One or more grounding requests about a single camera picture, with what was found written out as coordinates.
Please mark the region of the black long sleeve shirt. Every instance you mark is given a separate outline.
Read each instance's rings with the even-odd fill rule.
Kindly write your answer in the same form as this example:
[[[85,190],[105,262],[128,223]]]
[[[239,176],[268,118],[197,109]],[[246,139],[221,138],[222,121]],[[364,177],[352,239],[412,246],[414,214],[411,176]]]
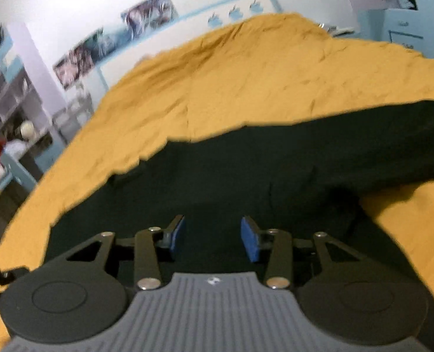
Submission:
[[[45,253],[52,260],[102,231],[128,238],[186,219],[184,250],[163,267],[175,272],[251,270],[239,236],[250,216],[295,238],[325,231],[392,269],[417,279],[405,244],[392,239],[364,204],[370,193],[434,179],[434,101],[380,106],[292,126],[243,126],[204,140],[166,140],[133,123],[79,143],[128,172],[107,181],[62,215]]]

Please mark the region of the round white lamp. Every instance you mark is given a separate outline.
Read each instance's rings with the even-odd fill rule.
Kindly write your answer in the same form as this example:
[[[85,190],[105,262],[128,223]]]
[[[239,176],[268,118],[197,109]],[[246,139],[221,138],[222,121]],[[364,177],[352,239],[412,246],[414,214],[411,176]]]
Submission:
[[[36,128],[31,121],[26,120],[20,125],[19,133],[23,140],[30,141],[36,136]]]

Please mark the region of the wall shelf unit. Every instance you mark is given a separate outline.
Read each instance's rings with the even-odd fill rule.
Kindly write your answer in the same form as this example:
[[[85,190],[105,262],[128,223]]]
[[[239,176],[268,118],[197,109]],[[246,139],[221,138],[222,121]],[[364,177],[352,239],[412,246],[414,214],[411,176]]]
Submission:
[[[0,139],[21,140],[32,158],[57,157],[63,144],[52,117],[66,105],[27,27],[0,24]],[[19,133],[26,120],[36,128],[30,141]]]

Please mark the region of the grey rolling cart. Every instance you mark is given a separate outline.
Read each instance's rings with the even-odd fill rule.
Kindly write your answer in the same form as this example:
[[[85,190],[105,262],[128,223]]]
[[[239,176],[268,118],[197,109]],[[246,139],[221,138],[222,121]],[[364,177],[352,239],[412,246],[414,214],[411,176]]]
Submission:
[[[68,105],[52,117],[52,125],[65,145],[69,144],[94,113],[89,92],[80,91]]]

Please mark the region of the anime wall posters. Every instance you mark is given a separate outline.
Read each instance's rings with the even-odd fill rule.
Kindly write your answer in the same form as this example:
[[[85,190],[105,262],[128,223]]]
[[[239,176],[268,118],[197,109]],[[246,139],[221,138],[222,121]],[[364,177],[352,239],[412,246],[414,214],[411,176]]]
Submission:
[[[178,18],[172,0],[144,0],[123,11],[113,23],[96,29],[68,50],[53,65],[61,86],[67,90],[98,63],[129,44],[149,36]]]

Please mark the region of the mustard yellow quilt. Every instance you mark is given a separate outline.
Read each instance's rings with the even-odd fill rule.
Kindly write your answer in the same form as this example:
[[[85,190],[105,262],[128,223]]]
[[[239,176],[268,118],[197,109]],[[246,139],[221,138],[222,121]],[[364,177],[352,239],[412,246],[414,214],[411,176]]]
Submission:
[[[370,193],[374,221],[405,244],[417,279],[325,231],[293,238],[290,288],[236,273],[175,272],[137,290],[134,235],[102,231],[47,260],[53,226],[128,172],[79,143],[136,123],[196,142],[243,126],[292,126],[380,106],[434,101],[434,59],[331,37],[297,14],[267,14],[142,61],[110,89],[19,209],[0,270],[28,273],[0,300],[3,351],[434,351],[434,179]]]

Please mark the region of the blue nightstand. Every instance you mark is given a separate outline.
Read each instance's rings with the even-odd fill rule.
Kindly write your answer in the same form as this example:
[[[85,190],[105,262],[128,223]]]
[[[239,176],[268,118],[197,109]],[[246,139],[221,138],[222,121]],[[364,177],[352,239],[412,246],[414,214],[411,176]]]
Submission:
[[[331,37],[338,37],[338,38],[359,38],[360,33],[356,32],[353,27],[339,27],[330,25],[327,23],[319,23],[318,27],[323,29],[326,33],[328,33]]]

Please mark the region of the blue desk chair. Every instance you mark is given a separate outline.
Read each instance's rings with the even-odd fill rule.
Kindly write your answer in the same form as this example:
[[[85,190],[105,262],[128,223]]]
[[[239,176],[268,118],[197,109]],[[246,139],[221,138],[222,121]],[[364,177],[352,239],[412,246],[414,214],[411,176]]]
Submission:
[[[25,191],[32,192],[37,185],[35,178],[28,170],[10,154],[4,152],[1,155],[1,163],[9,170],[14,180],[22,186]]]

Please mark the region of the white blue bed headboard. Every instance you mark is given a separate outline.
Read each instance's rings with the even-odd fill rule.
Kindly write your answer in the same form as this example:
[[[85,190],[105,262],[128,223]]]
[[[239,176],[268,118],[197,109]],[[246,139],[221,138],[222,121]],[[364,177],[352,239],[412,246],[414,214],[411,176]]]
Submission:
[[[260,14],[281,12],[277,0],[222,0],[187,13],[100,63],[97,70],[102,86],[108,91],[144,56],[155,56],[212,30]]]

